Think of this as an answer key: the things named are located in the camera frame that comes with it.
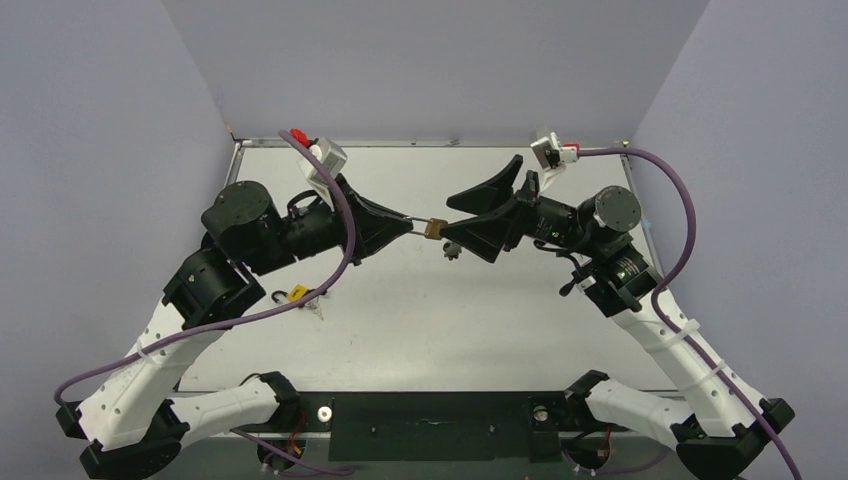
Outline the yellow padlock key bunch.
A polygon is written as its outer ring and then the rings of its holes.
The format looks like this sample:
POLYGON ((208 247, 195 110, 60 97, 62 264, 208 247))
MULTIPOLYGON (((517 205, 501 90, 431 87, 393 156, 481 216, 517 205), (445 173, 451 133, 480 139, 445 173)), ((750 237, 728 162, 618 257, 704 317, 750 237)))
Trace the yellow padlock key bunch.
POLYGON ((306 302, 303 306, 303 309, 310 312, 314 315, 319 321, 324 320, 324 315, 321 306, 321 296, 317 296, 312 298, 308 302, 306 302))

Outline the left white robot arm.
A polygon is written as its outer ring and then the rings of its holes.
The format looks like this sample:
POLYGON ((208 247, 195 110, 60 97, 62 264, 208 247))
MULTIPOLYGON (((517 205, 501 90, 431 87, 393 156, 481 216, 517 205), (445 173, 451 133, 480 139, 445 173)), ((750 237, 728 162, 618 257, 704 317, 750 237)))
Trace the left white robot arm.
POLYGON ((259 277, 332 248, 357 264, 409 233, 409 217, 361 197, 344 179, 350 209, 306 191, 281 216, 255 181, 225 187, 201 217, 200 248, 164 289, 163 299, 129 352, 88 398, 61 401, 64 433, 84 439, 80 461, 92 479, 145 479, 189 445, 246 425, 285 430, 296 424, 299 394, 279 372, 250 375, 236 387, 177 397, 186 370, 264 297, 259 277))

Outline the yellow padlock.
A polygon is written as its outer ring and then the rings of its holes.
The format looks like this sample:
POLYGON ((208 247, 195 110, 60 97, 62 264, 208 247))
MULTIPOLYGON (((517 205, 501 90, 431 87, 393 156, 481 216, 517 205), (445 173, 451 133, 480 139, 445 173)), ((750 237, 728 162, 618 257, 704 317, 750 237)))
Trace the yellow padlock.
POLYGON ((282 305, 284 303, 299 301, 311 292, 312 289, 297 284, 290 291, 274 290, 271 293, 271 300, 277 305, 282 305))

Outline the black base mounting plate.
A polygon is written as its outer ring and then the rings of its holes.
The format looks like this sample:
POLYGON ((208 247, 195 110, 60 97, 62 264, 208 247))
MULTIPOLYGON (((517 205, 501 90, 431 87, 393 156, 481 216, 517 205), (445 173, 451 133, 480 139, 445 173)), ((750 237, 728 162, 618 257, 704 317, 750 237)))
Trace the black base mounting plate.
POLYGON ((561 391, 303 392, 281 424, 250 433, 329 437, 332 461, 556 462, 567 438, 607 425, 561 391))

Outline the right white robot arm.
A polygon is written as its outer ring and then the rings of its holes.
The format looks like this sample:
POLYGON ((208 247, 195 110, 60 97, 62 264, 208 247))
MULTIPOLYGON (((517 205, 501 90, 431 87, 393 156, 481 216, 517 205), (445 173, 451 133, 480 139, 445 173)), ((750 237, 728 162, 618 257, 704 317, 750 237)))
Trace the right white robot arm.
POLYGON ((627 188, 605 187, 576 206, 544 195, 535 171, 515 156, 490 179, 454 194, 461 221, 441 236, 494 262, 521 240, 574 264, 562 295, 581 291, 630 335, 677 390, 665 398, 592 370, 564 393, 566 418, 578 427, 616 425, 672 449, 699 479, 736 479, 793 420, 783 399, 769 399, 720 358, 699 323, 678 306, 667 282, 634 247, 641 207, 627 188))

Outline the brass padlock key bunch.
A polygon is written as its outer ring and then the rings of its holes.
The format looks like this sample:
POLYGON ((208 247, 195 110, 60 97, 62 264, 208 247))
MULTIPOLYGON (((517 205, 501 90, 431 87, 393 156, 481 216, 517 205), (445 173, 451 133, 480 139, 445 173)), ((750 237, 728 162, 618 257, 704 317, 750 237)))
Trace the brass padlock key bunch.
POLYGON ((442 245, 442 250, 443 250, 443 256, 448 261, 457 260, 462 253, 462 247, 460 245, 458 245, 457 243, 454 243, 454 242, 451 242, 451 241, 446 241, 442 245))

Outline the brass padlock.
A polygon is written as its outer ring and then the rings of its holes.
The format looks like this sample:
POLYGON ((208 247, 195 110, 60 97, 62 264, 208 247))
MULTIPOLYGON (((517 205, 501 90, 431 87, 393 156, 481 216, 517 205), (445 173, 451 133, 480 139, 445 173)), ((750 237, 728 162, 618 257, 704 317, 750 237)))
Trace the brass padlock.
POLYGON ((412 226, 410 234, 420 236, 428 240, 442 240, 442 230, 449 225, 447 220, 439 218, 407 216, 405 220, 412 226))

